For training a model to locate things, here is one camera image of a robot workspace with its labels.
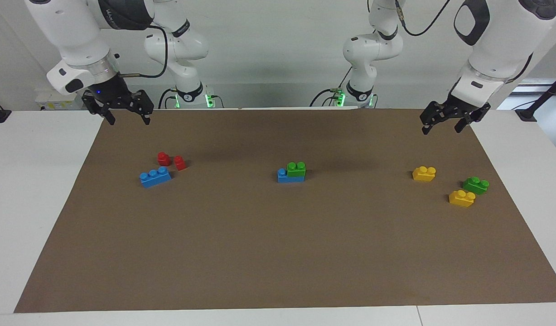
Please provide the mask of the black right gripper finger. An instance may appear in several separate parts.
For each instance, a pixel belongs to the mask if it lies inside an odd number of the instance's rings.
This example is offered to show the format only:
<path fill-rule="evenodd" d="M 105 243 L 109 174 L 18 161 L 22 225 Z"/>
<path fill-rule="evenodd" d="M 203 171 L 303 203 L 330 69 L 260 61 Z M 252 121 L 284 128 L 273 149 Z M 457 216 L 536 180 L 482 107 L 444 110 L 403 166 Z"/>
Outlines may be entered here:
<path fill-rule="evenodd" d="M 130 94 L 130 104 L 127 110 L 138 114 L 145 125 L 150 124 L 154 107 L 155 105 L 145 90 L 141 89 Z"/>
<path fill-rule="evenodd" d="M 116 118 L 112 115 L 112 112 L 110 112 L 110 106 L 100 105 L 95 97 L 92 95 L 91 91 L 84 91 L 82 95 L 82 101 L 89 113 L 103 117 L 110 125 L 115 124 Z"/>

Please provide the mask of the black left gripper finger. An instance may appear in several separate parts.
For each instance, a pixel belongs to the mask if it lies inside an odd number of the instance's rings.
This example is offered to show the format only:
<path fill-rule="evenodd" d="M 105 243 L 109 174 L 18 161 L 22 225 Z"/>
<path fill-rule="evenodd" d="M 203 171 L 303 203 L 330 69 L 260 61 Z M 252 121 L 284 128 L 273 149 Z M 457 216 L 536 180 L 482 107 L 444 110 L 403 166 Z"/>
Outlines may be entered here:
<path fill-rule="evenodd" d="M 454 130 L 456 131 L 456 133 L 462 132 L 462 130 L 464 130 L 467 125 L 470 125 L 473 122 L 480 122 L 490 110 L 490 108 L 491 105 L 489 103 L 485 103 L 483 107 L 474 110 L 471 113 L 464 113 L 464 116 L 460 118 L 460 120 L 454 126 Z"/>
<path fill-rule="evenodd" d="M 433 126 L 450 119 L 450 106 L 438 102 L 430 102 L 420 115 L 424 135 L 429 134 Z"/>

